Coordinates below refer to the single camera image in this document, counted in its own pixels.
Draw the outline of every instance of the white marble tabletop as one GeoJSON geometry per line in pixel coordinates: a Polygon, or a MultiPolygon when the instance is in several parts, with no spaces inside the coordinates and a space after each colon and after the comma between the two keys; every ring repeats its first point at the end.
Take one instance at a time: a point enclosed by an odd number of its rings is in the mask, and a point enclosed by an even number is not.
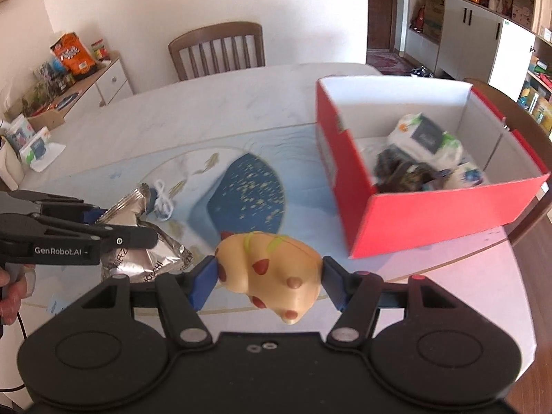
{"type": "MultiPolygon", "coordinates": [[[[44,172],[30,172],[23,188],[76,196],[108,207],[148,172],[193,152],[197,144],[258,153],[263,145],[280,145],[290,136],[309,139],[314,130],[309,125],[315,122],[318,78],[377,74],[374,68],[358,64],[265,67],[192,79],[142,93],[66,120],[52,132],[52,139],[67,148],[44,172]],[[252,132],[256,133],[255,139],[264,138],[260,145],[257,140],[251,141],[252,132]]],[[[339,229],[337,218],[330,221],[335,224],[332,228],[339,229]]],[[[348,270],[370,270],[391,282],[405,282],[410,274],[423,272],[516,340],[523,356],[522,372],[533,361],[536,344],[531,312],[517,262],[501,227],[363,260],[347,260],[342,243],[337,235],[336,242],[328,247],[348,270]]],[[[52,317],[46,308],[53,297],[61,294],[71,302],[99,282],[99,270],[38,267],[37,277],[35,294],[21,308],[28,332],[52,317]]],[[[225,306],[230,299],[224,298],[221,291],[216,290],[218,296],[200,313],[215,336],[220,331],[254,331],[252,326],[259,325],[267,331],[316,329],[325,335],[338,317],[330,301],[322,297],[299,323],[286,326],[275,316],[269,317],[268,310],[225,306]]],[[[153,310],[137,314],[141,321],[161,330],[153,310]]],[[[396,317],[397,313],[383,313],[379,327],[396,317]]],[[[16,367],[20,343],[18,326],[7,328],[0,341],[1,387],[20,384],[16,367]]],[[[26,391],[12,394],[12,398],[21,406],[30,402],[26,391]]]]}

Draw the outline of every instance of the screw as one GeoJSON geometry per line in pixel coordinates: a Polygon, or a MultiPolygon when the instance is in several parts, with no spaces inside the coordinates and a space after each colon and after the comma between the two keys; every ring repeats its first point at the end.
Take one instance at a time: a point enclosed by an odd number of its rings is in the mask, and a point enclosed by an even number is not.
{"type": "Polygon", "coordinates": [[[353,342],[359,336],[360,334],[354,328],[349,327],[336,328],[332,332],[332,338],[339,342],[353,342]]]}
{"type": "Polygon", "coordinates": [[[207,332],[200,328],[187,328],[180,332],[180,339],[185,342],[201,342],[207,339],[207,332]]]}
{"type": "Polygon", "coordinates": [[[262,351],[262,348],[260,348],[260,345],[249,344],[246,350],[251,353],[260,353],[262,351]]]}
{"type": "Polygon", "coordinates": [[[274,350],[278,348],[278,344],[276,342],[265,342],[263,343],[263,349],[265,350],[274,350]]]}

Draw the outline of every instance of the red box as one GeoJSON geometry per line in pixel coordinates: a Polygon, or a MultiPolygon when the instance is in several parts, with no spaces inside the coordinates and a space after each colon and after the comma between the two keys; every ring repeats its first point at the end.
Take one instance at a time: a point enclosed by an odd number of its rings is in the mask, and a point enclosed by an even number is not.
{"type": "Polygon", "coordinates": [[[351,258],[426,246],[514,221],[549,171],[470,84],[411,77],[329,77],[316,89],[317,142],[351,258]],[[384,141],[423,112],[454,134],[491,182],[473,188],[378,193],[357,142],[384,141]]]}

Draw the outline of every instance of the red rug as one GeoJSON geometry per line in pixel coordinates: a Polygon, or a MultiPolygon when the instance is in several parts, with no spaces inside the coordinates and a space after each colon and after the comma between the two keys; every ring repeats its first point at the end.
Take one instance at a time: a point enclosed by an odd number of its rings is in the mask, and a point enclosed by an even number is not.
{"type": "Polygon", "coordinates": [[[382,74],[393,76],[410,76],[413,65],[399,55],[388,51],[369,51],[366,64],[371,65],[382,74]]]}

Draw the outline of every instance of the crumpled wrapper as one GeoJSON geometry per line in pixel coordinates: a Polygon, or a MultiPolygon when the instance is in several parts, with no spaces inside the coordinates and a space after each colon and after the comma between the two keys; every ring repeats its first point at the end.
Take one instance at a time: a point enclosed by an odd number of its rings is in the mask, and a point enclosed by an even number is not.
{"type": "Polygon", "coordinates": [[[151,282],[159,274],[185,271],[191,266],[192,254],[178,241],[151,222],[142,221],[150,202],[150,189],[140,185],[105,212],[96,224],[141,226],[154,229],[159,241],[153,249],[115,249],[101,257],[101,279],[126,274],[131,283],[151,282]]]}

